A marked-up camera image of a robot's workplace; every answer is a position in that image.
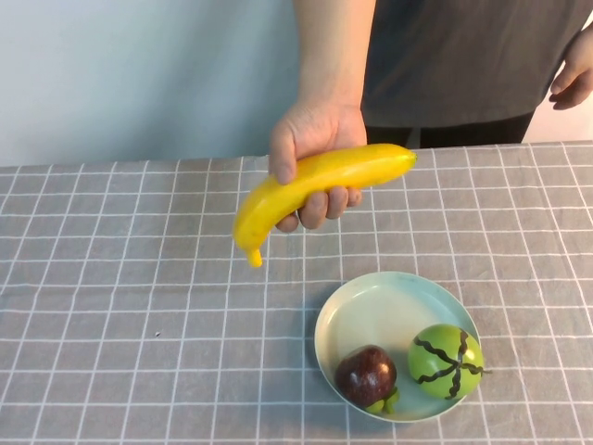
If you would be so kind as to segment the person's right hand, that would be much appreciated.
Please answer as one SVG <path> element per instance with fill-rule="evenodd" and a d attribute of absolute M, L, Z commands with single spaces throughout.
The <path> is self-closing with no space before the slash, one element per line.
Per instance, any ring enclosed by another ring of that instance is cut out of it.
<path fill-rule="evenodd" d="M 269 172 L 281 184 L 297 173 L 297 161 L 329 150 L 363 146 L 367 135 L 360 108 L 328 101 L 299 100 L 278 121 L 271 133 Z M 304 207 L 282 218 L 276 227 L 284 233 L 299 226 L 314 230 L 335 220 L 362 201 L 356 188 L 335 187 L 309 195 Z"/>

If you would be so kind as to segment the person's left hand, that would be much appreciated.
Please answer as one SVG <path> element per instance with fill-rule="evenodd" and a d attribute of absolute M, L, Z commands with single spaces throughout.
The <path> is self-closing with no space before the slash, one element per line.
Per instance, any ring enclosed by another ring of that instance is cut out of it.
<path fill-rule="evenodd" d="M 551 84 L 549 102 L 555 110 L 566 110 L 582 104 L 591 93 L 592 51 L 575 49 Z"/>

